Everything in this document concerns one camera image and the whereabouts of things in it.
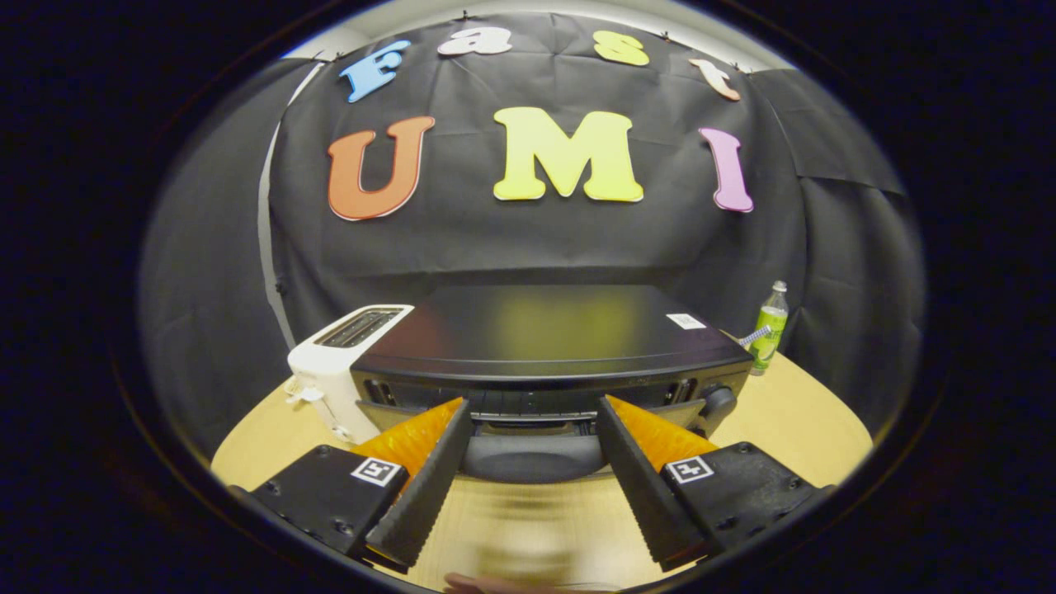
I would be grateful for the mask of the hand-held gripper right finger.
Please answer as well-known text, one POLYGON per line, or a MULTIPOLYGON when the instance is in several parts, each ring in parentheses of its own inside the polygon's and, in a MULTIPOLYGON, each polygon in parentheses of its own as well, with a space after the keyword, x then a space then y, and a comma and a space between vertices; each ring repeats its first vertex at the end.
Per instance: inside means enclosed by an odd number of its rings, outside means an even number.
POLYGON ((757 445, 716 446, 610 395, 597 405, 596 432, 650 557, 664 571, 755 544, 832 490, 757 445))

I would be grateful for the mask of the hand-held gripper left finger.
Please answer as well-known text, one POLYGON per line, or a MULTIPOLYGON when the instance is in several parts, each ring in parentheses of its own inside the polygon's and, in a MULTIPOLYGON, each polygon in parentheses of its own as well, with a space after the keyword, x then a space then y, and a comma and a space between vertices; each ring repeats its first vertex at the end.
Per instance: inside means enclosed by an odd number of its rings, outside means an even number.
POLYGON ((454 398, 351 449, 317 445, 247 494, 290 530, 360 563, 406 573, 441 512, 473 433, 454 398))

